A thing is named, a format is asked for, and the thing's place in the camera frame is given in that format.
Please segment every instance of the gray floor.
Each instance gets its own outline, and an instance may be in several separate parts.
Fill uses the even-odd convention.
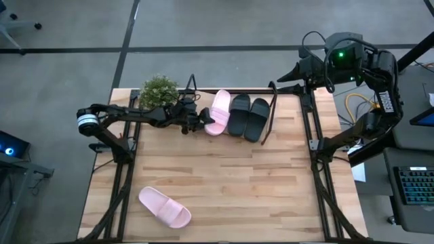
[[[13,30],[26,48],[121,47],[133,0],[6,0],[20,19],[43,29]],[[353,31],[375,44],[417,43],[432,31],[434,18],[422,0],[142,0],[131,47],[183,45],[300,45],[311,30],[325,36]],[[308,44],[320,44],[309,37]],[[0,38],[0,48],[11,45]],[[398,58],[407,50],[391,50]],[[14,243],[53,243],[76,237],[90,179],[92,139],[77,131],[75,113],[110,94],[118,53],[0,54],[0,129],[32,143],[32,160],[56,169],[22,211]],[[194,52],[128,54],[120,87],[140,87],[160,73],[185,85],[191,73],[200,87],[258,87],[292,69],[297,52]],[[430,51],[421,62],[434,60]],[[349,93],[372,92],[337,85],[338,112]],[[354,111],[361,102],[351,98]],[[384,197],[361,195],[370,237],[380,241],[430,243],[433,236],[391,226]]]

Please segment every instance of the keyboard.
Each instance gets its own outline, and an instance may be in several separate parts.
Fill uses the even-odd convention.
[[[401,197],[406,205],[434,205],[434,167],[396,167]]]

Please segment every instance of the wooden tabletop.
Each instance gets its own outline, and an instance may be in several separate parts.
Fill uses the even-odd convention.
[[[110,103],[127,106],[130,90],[114,89]],[[260,97],[271,101],[271,95]],[[324,136],[338,134],[333,96],[318,89],[315,97]],[[119,135],[123,122],[109,129]],[[99,154],[95,167],[110,159],[111,153]],[[212,137],[204,131],[182,135],[175,125],[156,129],[142,124],[123,240],[322,241],[310,164],[300,103],[294,95],[279,95],[273,130],[264,146],[228,135]],[[339,207],[366,236],[350,165],[335,159],[330,167]],[[115,169],[115,163],[110,163],[92,176],[78,237],[88,234],[107,210]],[[138,200],[145,186],[186,206],[193,216],[190,224],[171,229],[160,223]]]

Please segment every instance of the green plant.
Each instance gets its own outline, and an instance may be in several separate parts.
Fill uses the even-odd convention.
[[[173,104],[178,99],[178,84],[164,75],[156,75],[143,83],[140,90],[139,107],[153,109]]]

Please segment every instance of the pink slide sandal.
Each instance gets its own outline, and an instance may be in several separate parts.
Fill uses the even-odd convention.
[[[138,198],[159,220],[170,228],[185,227],[191,220],[190,211],[155,188],[143,188]]]
[[[211,136],[218,136],[224,132],[229,120],[229,104],[231,95],[225,90],[217,92],[210,109],[210,116],[215,123],[205,125],[205,131]]]

